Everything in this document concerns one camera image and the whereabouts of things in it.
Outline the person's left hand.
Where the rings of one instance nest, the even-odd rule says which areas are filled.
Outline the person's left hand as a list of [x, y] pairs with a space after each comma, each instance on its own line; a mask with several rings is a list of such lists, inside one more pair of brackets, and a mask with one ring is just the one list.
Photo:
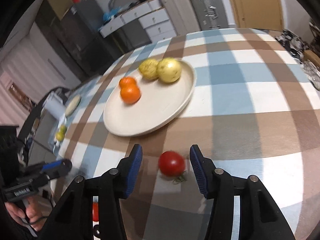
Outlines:
[[29, 204], [25, 208], [25, 211], [10, 202], [5, 202], [5, 207], [15, 222], [26, 228], [33, 228], [38, 232], [46, 221], [46, 218], [43, 218], [43, 206], [40, 200], [43, 200], [43, 198], [38, 195], [29, 197], [27, 199]]

